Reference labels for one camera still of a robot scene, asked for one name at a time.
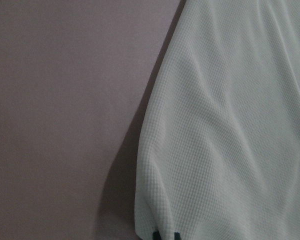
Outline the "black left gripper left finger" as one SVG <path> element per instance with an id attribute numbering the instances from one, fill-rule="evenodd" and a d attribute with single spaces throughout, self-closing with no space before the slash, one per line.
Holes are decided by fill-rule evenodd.
<path id="1" fill-rule="evenodd" d="M 159 231 L 154 231 L 152 234 L 152 240 L 161 240 L 161 235 Z"/>

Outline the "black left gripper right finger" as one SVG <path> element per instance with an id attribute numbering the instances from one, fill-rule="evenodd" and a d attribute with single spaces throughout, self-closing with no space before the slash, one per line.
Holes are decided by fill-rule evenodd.
<path id="1" fill-rule="evenodd" d="M 179 232 L 174 233 L 174 240 L 181 240 L 181 235 Z"/>

